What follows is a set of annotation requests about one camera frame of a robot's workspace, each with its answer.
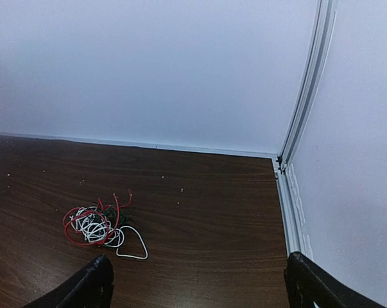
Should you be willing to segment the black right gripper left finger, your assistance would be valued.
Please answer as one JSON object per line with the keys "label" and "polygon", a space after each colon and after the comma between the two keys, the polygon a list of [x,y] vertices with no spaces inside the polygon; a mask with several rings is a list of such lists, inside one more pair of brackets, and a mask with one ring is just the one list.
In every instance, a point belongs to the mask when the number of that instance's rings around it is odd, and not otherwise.
{"label": "black right gripper left finger", "polygon": [[54,290],[26,307],[110,307],[114,270],[105,254],[91,260]]}

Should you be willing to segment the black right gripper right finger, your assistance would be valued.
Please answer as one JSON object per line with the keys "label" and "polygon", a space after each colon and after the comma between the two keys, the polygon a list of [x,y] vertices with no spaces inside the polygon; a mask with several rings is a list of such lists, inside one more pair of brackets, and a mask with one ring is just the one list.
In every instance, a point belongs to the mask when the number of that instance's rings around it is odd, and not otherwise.
{"label": "black right gripper right finger", "polygon": [[381,307],[345,286],[301,252],[290,253],[284,270],[290,307]]}

